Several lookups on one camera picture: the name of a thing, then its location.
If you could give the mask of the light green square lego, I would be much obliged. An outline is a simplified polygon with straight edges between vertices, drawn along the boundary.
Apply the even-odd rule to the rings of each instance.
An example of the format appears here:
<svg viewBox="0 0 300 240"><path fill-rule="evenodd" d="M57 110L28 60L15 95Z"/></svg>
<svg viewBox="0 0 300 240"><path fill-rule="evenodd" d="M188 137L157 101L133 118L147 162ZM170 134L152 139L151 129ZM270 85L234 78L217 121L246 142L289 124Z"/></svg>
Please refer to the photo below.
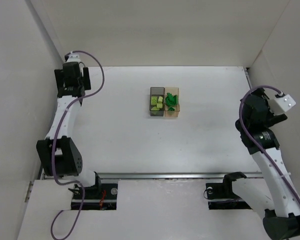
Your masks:
<svg viewBox="0 0 300 240"><path fill-rule="evenodd" d="M150 98L150 105L151 105L151 106L156 106L157 103L158 103L158 97L157 97L157 96L152 96L152 97Z"/></svg>

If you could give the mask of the green lego stack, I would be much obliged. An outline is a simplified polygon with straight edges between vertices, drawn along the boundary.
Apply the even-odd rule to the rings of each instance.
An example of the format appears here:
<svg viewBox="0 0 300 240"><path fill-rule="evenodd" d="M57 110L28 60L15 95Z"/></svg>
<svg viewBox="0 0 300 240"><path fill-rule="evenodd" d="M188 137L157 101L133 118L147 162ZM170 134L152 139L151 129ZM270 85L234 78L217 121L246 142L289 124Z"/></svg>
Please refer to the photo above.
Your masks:
<svg viewBox="0 0 300 240"><path fill-rule="evenodd" d="M173 106L176 106L178 104L178 96L177 95L173 95L173 98L174 100L169 100L167 99L167 97L165 98L165 104L168 106L168 107L173 107Z"/></svg>

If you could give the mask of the light green rounded lego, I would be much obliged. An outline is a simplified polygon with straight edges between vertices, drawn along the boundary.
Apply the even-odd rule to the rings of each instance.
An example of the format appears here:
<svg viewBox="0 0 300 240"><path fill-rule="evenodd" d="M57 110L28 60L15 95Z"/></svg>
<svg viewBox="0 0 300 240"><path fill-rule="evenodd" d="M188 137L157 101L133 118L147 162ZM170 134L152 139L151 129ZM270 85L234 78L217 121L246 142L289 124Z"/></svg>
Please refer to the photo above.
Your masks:
<svg viewBox="0 0 300 240"><path fill-rule="evenodd" d="M157 102L158 102L158 103L162 103L162 102L163 102L163 97L162 97L162 96L159 96Z"/></svg>

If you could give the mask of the dark green lego brick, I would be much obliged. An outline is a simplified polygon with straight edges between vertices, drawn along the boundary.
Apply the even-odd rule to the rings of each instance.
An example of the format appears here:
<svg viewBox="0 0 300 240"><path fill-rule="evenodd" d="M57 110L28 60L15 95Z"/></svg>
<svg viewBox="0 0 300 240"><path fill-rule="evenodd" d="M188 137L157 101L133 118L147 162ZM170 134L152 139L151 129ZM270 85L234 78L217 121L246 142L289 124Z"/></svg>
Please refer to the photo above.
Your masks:
<svg viewBox="0 0 300 240"><path fill-rule="evenodd" d="M167 93L167 96L166 96L167 99L169 99L170 101L174 100L174 97L171 93Z"/></svg>

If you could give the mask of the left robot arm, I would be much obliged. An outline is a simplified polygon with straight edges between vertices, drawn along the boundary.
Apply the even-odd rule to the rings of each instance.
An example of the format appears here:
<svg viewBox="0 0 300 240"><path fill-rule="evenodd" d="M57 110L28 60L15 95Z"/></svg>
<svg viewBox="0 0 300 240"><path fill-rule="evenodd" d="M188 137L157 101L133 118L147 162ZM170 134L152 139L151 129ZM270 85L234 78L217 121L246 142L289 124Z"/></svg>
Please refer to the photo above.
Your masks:
<svg viewBox="0 0 300 240"><path fill-rule="evenodd" d="M84 187L96 184L97 175L83 165L83 157L72 139L76 117L86 90L91 89L89 70L80 60L67 60L54 70L57 86L57 109L45 138L36 150L44 173L58 179L79 181Z"/></svg>

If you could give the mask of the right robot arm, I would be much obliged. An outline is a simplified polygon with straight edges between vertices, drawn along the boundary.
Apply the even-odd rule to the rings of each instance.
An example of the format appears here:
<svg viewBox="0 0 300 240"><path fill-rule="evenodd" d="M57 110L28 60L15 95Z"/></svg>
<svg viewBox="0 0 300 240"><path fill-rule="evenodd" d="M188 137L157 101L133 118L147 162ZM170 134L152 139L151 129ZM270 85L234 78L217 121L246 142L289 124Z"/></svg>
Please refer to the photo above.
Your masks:
<svg viewBox="0 0 300 240"><path fill-rule="evenodd" d="M226 194L241 198L259 215L270 239L288 240L300 236L300 195L285 167L279 141L270 128L287 120L286 112L296 102L275 87L271 90L276 95L270 99L265 89L266 85L257 86L243 96L235 127L271 196L255 188L241 172L225 175L222 183Z"/></svg>

